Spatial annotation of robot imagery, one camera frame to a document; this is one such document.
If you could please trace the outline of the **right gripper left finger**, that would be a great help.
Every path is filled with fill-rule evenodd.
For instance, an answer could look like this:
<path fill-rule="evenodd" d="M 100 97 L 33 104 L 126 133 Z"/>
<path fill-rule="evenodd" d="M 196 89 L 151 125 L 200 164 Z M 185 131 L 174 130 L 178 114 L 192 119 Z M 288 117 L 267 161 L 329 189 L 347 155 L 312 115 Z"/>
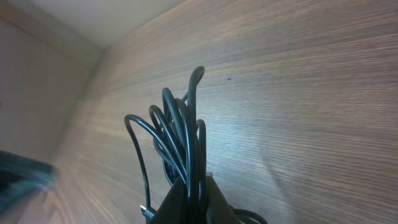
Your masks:
<path fill-rule="evenodd" d="M 186 192 L 181 178 L 178 178 L 156 212 L 147 219 L 149 224 L 186 223 Z"/>

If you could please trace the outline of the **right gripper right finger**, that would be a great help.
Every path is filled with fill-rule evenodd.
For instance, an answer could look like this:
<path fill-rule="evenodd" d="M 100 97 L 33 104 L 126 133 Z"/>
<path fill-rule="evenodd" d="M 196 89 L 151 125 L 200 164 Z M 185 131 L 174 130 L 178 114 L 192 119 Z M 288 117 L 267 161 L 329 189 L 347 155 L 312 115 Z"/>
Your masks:
<path fill-rule="evenodd" d="M 206 173 L 207 224 L 240 224 L 238 217 L 217 186 L 211 172 Z"/>

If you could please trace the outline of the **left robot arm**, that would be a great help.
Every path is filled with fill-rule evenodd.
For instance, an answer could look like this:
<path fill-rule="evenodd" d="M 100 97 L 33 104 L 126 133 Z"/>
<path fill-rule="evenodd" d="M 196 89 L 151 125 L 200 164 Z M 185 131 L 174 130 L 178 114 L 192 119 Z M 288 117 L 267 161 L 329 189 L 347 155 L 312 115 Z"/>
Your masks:
<path fill-rule="evenodd" d="M 53 165 L 1 151 L 1 215 L 32 192 L 54 182 Z"/>

